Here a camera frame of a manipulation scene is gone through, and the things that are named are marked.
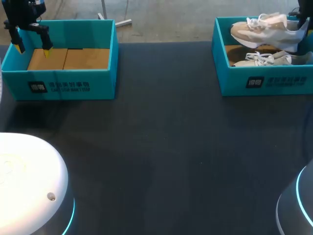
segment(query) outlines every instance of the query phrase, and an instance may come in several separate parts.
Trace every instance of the gray floor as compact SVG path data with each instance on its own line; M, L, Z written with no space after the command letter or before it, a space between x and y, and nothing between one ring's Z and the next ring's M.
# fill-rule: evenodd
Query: gray floor
M101 0L46 0L43 19L96 19ZM106 0L108 18L132 19L133 26L118 29L119 42L184 42L211 40L214 19L288 13L297 0ZM6 18L0 7L0 21ZM10 42L0 29L0 45Z

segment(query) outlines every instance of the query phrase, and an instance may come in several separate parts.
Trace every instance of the metal stand leg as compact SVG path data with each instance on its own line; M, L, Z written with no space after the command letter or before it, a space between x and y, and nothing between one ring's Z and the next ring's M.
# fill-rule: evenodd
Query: metal stand leg
M107 17L107 11L106 11L106 4L105 4L104 0L101 0L101 3L102 3L103 16L101 15L101 13L98 13L98 19L99 20L106 20L108 18ZM115 26L116 27L121 27L121 26L128 25L128 24L132 24L132 20L131 19L125 20L125 21L121 21L121 22L117 22L115 24Z

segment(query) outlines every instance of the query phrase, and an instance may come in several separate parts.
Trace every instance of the shoe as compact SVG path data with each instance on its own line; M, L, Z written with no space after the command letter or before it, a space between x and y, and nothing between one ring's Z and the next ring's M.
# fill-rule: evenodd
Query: shoe
M297 52L298 43L306 35L309 21L298 29L298 21L287 20L284 14L261 14L257 19L247 18L246 22L232 25L230 34L237 42L249 47L269 44L281 50Z
M277 66L277 65L313 65L313 52L305 55L290 55L285 51L275 54L247 53L245 61L239 61L233 67Z

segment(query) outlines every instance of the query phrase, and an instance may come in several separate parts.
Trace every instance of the white robot body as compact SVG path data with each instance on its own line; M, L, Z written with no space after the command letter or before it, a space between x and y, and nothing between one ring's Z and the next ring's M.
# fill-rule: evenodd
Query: white robot body
M65 234L74 203L67 167L54 147L34 136L0 133L1 235Z

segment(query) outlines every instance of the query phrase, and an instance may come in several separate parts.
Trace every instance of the cardboard box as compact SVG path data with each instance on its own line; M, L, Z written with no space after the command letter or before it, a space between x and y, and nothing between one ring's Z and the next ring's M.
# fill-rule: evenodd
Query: cardboard box
M230 35L230 28L236 22L245 21L246 17L215 19L212 53L222 95L313 94L312 65L231 66L236 60L244 60L245 56L242 58L242 52L238 53L240 58L227 55L231 50L232 54L236 54L236 50L242 50L240 44ZM313 51L313 34L302 40L298 47L300 55L308 51Z
M65 70L106 70L110 49L69 49L65 60Z
M26 51L19 54L10 45L2 64L3 80L13 97L16 100L114 99L118 63L115 22L66 20L41 21L40 24L49 26L54 50L106 49L109 53L107 69L27 70L35 66L30 61L42 42L35 32L19 30Z
M53 49L45 58L43 49L35 49L27 70L62 70L67 56L67 49Z

